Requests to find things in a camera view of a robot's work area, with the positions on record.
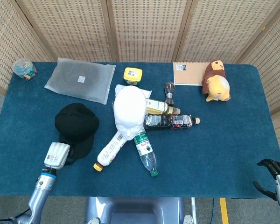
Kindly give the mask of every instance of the table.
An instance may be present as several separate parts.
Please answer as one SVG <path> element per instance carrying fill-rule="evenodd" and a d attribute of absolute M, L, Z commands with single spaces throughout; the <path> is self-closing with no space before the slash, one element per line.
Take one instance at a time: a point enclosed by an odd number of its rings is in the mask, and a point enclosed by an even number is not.
<path fill-rule="evenodd" d="M 116 84 L 125 84 L 126 67 L 143 70 L 140 88 L 165 99 L 164 84 L 173 81 L 172 63 L 109 63 L 116 69 L 107 105 L 59 95 L 44 89 L 56 63 L 34 62 L 37 77 L 13 75 L 0 115 L 0 195 L 31 195 L 51 142 L 58 141 L 55 115 L 66 105 L 83 103 L 100 119 L 92 151 L 57 172 L 54 196 L 109 197 L 264 197 L 253 186 L 275 190 L 268 171 L 256 163 L 280 161 L 259 73 L 246 64 L 225 64 L 232 99 L 206 102 L 201 86 L 176 86 L 175 107 L 199 117 L 187 130 L 149 130 L 158 163 L 152 178 L 133 141 L 127 142 L 101 173 L 92 166 L 116 133 L 112 102 Z"/>

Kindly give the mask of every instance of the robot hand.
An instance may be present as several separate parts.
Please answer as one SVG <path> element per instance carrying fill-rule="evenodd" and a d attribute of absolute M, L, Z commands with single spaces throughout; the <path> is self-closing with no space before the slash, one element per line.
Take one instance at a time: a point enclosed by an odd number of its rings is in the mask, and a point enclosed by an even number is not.
<path fill-rule="evenodd" d="M 256 181 L 253 181 L 254 186 L 262 194 L 277 201 L 280 205 L 280 162 L 276 162 L 276 161 L 270 160 L 270 159 L 264 159 L 264 160 L 260 161 L 259 163 L 257 163 L 257 165 L 265 166 L 269 170 L 269 172 L 272 174 L 273 178 L 276 181 L 276 193 L 273 193 L 269 190 L 264 189 Z"/>

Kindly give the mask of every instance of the brown notebook cover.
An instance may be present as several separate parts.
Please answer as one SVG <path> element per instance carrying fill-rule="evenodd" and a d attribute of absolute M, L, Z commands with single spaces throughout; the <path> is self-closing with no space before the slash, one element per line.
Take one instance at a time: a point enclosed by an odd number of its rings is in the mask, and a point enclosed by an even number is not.
<path fill-rule="evenodd" d="M 175 85 L 202 85 L 201 81 L 209 62 L 173 62 Z"/>

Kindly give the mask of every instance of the black cap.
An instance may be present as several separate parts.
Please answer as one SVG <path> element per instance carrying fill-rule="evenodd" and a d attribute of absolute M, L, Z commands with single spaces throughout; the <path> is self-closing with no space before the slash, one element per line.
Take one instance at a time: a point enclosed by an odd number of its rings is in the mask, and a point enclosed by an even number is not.
<path fill-rule="evenodd" d="M 91 151 L 98 125 L 97 116 L 80 103 L 67 105 L 55 116 L 55 127 L 60 132 L 59 142 L 71 146 L 68 157 L 72 158 L 72 163 Z"/>

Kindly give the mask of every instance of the mannequin head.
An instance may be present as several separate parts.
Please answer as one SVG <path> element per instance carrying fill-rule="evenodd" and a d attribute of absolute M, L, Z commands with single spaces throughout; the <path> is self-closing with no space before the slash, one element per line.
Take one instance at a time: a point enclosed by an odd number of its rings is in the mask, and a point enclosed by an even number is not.
<path fill-rule="evenodd" d="M 135 86 L 126 86 L 114 100 L 114 118 L 118 131 L 126 140 L 132 140 L 143 127 L 146 98 Z"/>

